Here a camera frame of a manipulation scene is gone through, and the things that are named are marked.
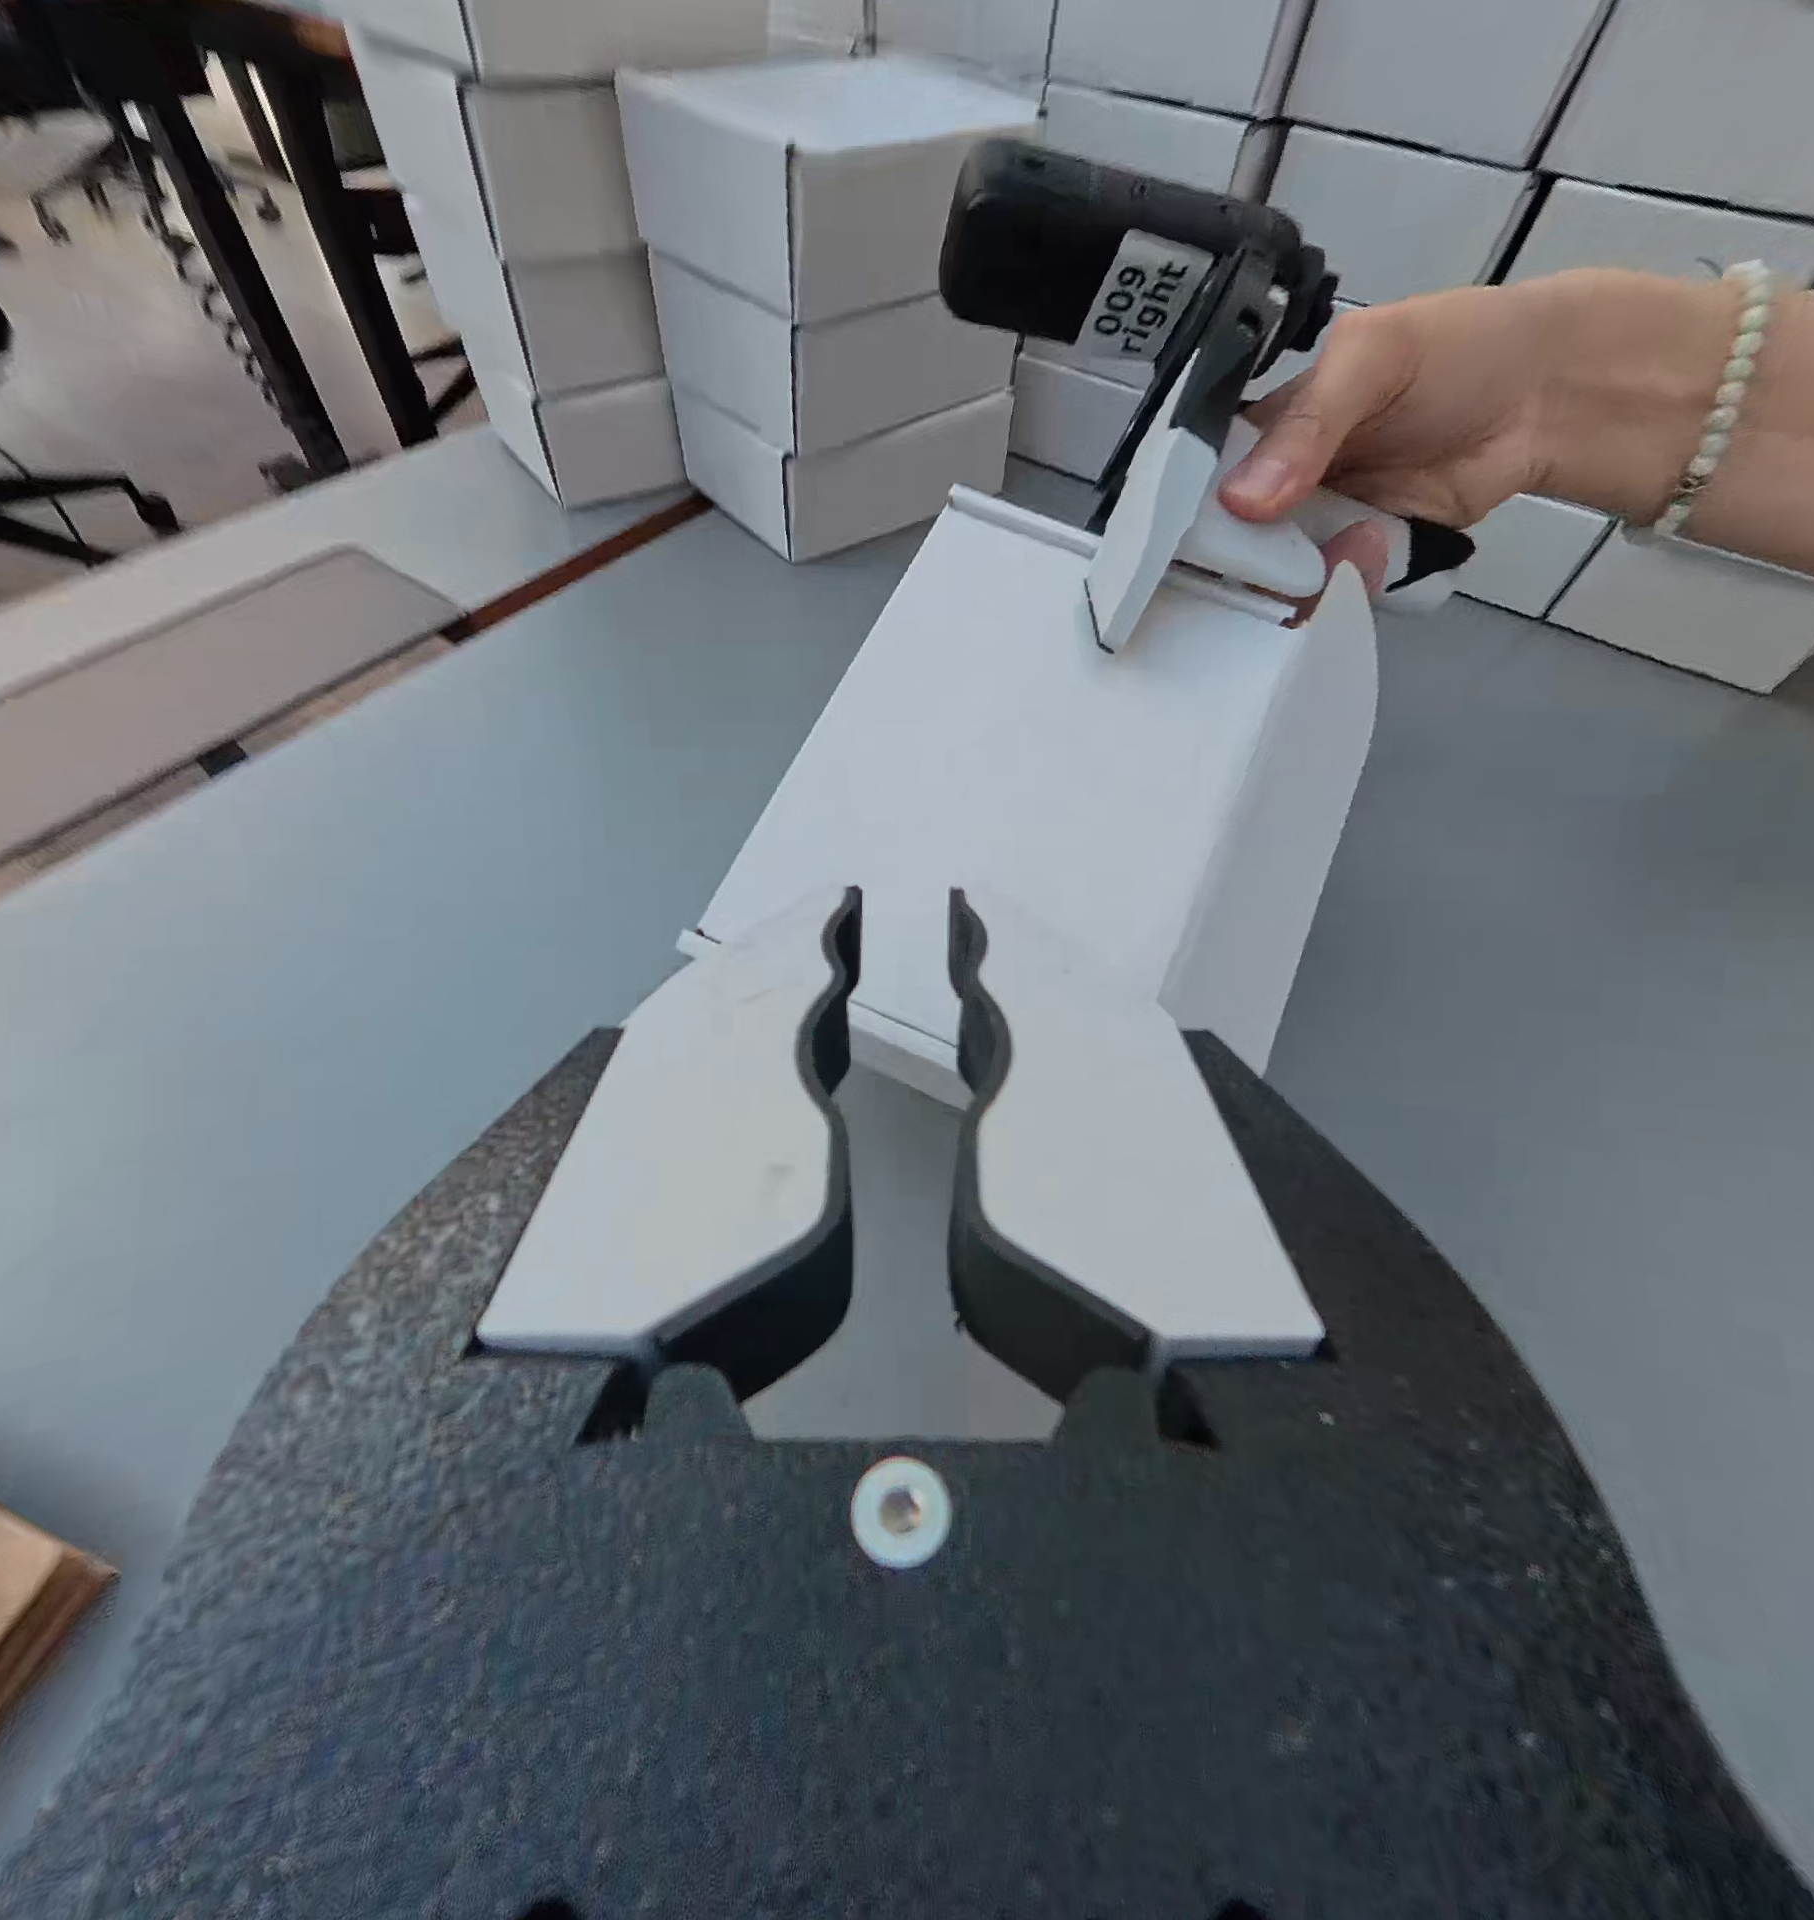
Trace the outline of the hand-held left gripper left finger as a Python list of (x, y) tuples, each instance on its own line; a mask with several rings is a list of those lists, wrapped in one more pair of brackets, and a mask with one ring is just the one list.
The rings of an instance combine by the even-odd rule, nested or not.
[(622, 1024), (478, 1319), (488, 1354), (705, 1364), (735, 1395), (843, 1325), (853, 1282), (847, 1003), (864, 894), (803, 897)]

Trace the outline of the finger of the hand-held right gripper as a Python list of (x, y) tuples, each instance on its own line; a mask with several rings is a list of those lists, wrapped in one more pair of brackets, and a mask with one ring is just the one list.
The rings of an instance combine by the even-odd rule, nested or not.
[(1128, 647), (1216, 485), (1235, 401), (1191, 388), (1174, 385), (1146, 429), (1087, 566), (1093, 640), (1109, 655)]

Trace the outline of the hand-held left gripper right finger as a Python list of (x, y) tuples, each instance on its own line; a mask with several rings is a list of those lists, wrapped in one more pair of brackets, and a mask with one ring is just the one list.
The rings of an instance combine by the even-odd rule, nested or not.
[(1326, 1322), (1174, 1017), (992, 894), (949, 892), (947, 968), (965, 1332), (1057, 1404), (1102, 1371), (1317, 1355)]

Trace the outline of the white cardboard box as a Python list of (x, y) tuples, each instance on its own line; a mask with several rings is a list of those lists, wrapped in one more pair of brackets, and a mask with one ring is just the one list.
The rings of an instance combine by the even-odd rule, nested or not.
[(1371, 599), (1343, 571), (1290, 629), (1174, 571), (1109, 655), (1092, 554), (956, 489), (680, 951), (856, 886), (853, 1054), (958, 1108), (965, 889), (1264, 1072), (1374, 741)]

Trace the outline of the person's right hand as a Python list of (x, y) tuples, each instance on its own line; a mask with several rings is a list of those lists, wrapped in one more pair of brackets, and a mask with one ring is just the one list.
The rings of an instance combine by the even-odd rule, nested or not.
[(1469, 530), (1522, 493), (1648, 524), (1702, 439), (1724, 360), (1720, 291), (1570, 272), (1371, 304), (1247, 409), (1220, 486), (1250, 524), (1312, 490)]

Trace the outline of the stack of white cardboard boxes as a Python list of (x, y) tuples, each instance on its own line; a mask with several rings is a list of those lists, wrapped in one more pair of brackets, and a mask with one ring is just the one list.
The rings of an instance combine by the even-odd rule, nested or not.
[(958, 321), (979, 141), (1272, 206), (1335, 309), (1814, 282), (1814, 4), (330, 4), (488, 420), (563, 507), (689, 481), (785, 562), (1008, 457), (1093, 482), (1182, 314)]

